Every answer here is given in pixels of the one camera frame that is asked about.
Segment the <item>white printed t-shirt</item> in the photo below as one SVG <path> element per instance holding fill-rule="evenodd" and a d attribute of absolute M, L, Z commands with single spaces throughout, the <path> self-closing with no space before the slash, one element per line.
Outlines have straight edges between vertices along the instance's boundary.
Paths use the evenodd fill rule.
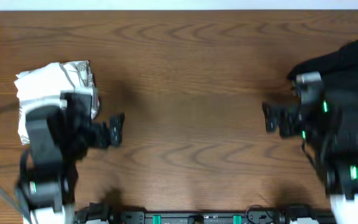
<path fill-rule="evenodd" d="M 20 72 L 14 82 L 21 106 L 38 100 L 59 98 L 63 91 L 94 89 L 89 61 L 53 62 L 42 68 Z"/>

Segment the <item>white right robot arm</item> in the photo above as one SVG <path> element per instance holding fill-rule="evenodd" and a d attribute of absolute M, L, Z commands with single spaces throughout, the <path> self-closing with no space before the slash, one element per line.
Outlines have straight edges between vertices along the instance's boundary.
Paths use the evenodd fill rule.
<path fill-rule="evenodd" d="M 358 223 L 358 73 L 297 75 L 296 103 L 262 103 L 265 128 L 299 136 L 336 223 Z"/>

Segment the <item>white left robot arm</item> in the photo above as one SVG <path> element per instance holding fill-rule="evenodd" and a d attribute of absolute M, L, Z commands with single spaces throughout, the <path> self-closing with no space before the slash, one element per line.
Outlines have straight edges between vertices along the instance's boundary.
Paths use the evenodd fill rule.
<path fill-rule="evenodd" d="M 107 150 L 122 143 L 124 113 L 95 123 L 92 96 L 62 93 L 60 99 L 64 108 L 42 105 L 25 114 L 29 149 L 21 155 L 15 191 L 28 223 L 86 223 L 75 214 L 76 162 L 89 148 Z"/>

